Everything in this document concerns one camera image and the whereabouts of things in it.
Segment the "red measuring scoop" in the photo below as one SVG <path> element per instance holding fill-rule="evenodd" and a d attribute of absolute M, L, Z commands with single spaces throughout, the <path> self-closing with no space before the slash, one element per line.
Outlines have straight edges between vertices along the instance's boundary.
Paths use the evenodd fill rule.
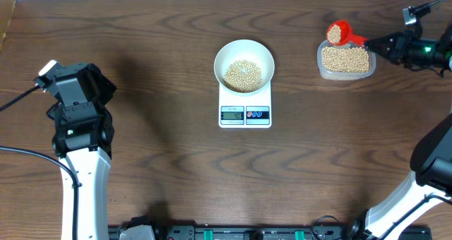
<path fill-rule="evenodd" d="M 337 20 L 333 22 L 328 27 L 327 32 L 332 25 L 338 25 L 341 28 L 341 41 L 339 44 L 333 44 L 335 46 L 343 46 L 349 42 L 353 42 L 356 45 L 363 46 L 364 43 L 368 40 L 365 37 L 354 34 L 351 25 L 346 20 Z"/>

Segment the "cream white bowl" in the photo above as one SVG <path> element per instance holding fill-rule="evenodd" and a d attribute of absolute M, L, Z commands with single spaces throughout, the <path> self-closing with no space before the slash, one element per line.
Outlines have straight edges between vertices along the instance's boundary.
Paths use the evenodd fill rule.
<path fill-rule="evenodd" d="M 275 73 L 275 61 L 271 52 L 261 43 L 253 40 L 235 40 L 226 44 L 216 55 L 214 60 L 214 74 L 220 86 L 227 88 L 224 74 L 230 64 L 238 60 L 248 60 L 256 63 L 262 69 L 262 81 L 258 90 L 241 93 L 250 95 L 265 87 Z"/>

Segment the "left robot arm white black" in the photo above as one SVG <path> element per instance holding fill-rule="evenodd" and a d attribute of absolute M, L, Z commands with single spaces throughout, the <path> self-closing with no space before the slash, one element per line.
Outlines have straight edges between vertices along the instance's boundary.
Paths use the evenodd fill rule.
<path fill-rule="evenodd" d="M 62 239 L 108 239 L 107 182 L 114 128 L 106 108 L 116 86 L 95 64 L 63 66 L 51 60 L 36 83 L 56 103 L 52 147 L 63 164 Z"/>

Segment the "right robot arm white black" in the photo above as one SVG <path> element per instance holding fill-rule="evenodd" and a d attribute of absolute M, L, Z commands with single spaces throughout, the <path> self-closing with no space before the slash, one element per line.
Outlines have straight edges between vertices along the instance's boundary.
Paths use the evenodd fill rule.
<path fill-rule="evenodd" d="M 451 70 L 451 33 L 439 40 L 418 37 L 413 31 L 395 32 L 368 40 L 371 52 L 411 71 Z M 410 172 L 381 203 L 356 220 L 351 239 L 398 239 L 417 218 L 439 203 L 451 202 L 451 117 L 447 116 L 415 146 Z"/>

